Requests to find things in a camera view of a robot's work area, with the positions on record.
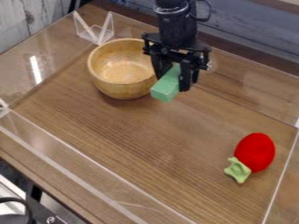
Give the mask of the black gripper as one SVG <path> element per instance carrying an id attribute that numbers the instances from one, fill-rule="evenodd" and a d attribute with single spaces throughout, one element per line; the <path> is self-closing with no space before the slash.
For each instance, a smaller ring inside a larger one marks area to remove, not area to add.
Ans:
<path id="1" fill-rule="evenodd" d="M 175 63 L 180 63 L 179 90 L 187 92 L 198 82 L 199 71 L 211 69 L 211 47 L 196 38 L 180 45 L 167 45 L 159 33 L 142 34 L 144 54 L 151 57 L 156 79 L 160 79 Z"/>

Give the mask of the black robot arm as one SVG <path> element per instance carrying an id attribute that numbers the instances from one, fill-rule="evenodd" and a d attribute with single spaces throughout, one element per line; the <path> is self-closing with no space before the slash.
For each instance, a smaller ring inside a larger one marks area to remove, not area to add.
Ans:
<path id="1" fill-rule="evenodd" d="M 208 0 L 155 0 L 154 12 L 158 17 L 159 32 L 146 32 L 143 51 L 151 57 L 156 79 L 160 80 L 179 65 L 179 91 L 187 92 L 198 82 L 200 70 L 210 69 L 211 47 L 198 40 L 198 23 L 211 19 L 196 17 L 196 2 Z"/>

